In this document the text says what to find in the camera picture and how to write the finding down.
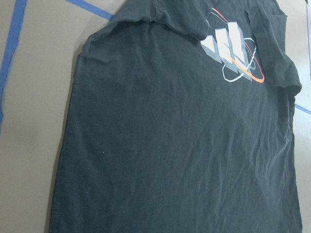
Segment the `garment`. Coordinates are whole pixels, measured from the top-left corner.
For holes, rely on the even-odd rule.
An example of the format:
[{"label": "garment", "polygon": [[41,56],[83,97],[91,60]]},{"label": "garment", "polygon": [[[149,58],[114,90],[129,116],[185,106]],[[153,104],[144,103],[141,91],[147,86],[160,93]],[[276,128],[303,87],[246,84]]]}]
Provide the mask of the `garment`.
[{"label": "garment", "polygon": [[49,233],[301,233],[275,0],[128,0],[78,56]]}]

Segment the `shirt graphic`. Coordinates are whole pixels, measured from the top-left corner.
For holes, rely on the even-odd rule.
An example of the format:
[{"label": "shirt graphic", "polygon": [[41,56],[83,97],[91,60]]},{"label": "shirt graphic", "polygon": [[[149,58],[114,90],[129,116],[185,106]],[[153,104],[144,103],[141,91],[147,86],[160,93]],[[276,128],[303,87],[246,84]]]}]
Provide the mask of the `shirt graphic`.
[{"label": "shirt graphic", "polygon": [[[235,82],[241,77],[245,77],[250,81],[258,83],[264,82],[264,75],[260,64],[255,57],[256,44],[252,38],[244,38],[243,32],[237,22],[229,22],[215,8],[212,14],[227,25],[227,28],[215,29],[215,37],[207,35],[201,41],[202,48],[205,53],[219,63],[224,63],[223,77],[228,82]],[[249,43],[253,43],[255,48],[251,51]],[[234,79],[227,79],[225,76],[225,67],[239,73],[240,75]],[[262,77],[257,78],[253,75],[252,70],[260,69]]]}]

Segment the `blue line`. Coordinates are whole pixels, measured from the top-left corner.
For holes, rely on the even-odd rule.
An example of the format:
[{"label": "blue line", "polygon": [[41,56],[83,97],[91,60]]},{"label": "blue line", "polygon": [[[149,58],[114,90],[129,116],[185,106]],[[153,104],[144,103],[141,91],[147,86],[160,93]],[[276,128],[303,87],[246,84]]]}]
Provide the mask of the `blue line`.
[{"label": "blue line", "polygon": [[68,1],[72,4],[75,4],[75,5],[83,8],[83,9],[90,11],[90,12],[92,12],[92,13],[100,16],[100,17],[107,19],[107,20],[111,20],[113,17],[113,15],[110,14],[109,12],[104,11],[103,9],[100,9],[100,8],[98,8],[98,7],[92,5],[92,4],[90,4],[84,0],[66,0],[66,1]]},{"label": "blue line", "polygon": [[303,108],[303,107],[301,107],[301,106],[299,106],[299,105],[297,105],[297,104],[295,104],[295,107],[298,108],[298,109],[300,109],[301,111],[304,111],[305,113],[308,113],[308,114],[311,115],[311,111],[310,111],[310,110],[308,110],[308,109],[306,109],[306,108]]},{"label": "blue line", "polygon": [[309,32],[309,11],[308,11],[308,3],[306,3],[306,11],[307,11],[307,31],[308,31],[308,52],[309,52],[309,69],[310,69],[310,81],[311,81],[311,56],[310,56],[310,32]]},{"label": "blue line", "polygon": [[10,73],[13,55],[16,51],[16,48],[18,47],[18,37],[23,24],[24,10],[26,8],[26,4],[27,0],[15,1],[11,25],[6,40],[6,46],[0,70],[0,124],[3,120],[2,99],[4,89],[6,87],[8,75]]}]

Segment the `beige surface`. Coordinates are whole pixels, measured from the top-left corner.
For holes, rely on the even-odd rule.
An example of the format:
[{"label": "beige surface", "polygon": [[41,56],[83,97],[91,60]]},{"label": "beige surface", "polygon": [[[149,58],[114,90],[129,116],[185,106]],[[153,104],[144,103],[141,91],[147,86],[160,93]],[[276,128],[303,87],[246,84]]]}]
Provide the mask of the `beige surface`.
[{"label": "beige surface", "polygon": [[[0,59],[14,2],[0,1]],[[115,14],[124,0],[88,2]],[[305,4],[278,2],[288,15],[286,51],[304,85],[297,103],[311,110]],[[87,37],[107,23],[65,0],[28,0],[3,107],[0,233],[47,232],[76,56]],[[294,131],[303,233],[311,233],[311,115],[296,109]]]}]

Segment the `fabric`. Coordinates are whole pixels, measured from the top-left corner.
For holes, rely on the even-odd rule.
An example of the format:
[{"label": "fabric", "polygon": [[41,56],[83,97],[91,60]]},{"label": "fabric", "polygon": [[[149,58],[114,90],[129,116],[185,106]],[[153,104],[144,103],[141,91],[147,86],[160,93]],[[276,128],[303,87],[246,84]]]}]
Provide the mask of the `fabric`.
[{"label": "fabric", "polygon": [[301,233],[275,0],[129,0],[78,56],[49,233]]}]

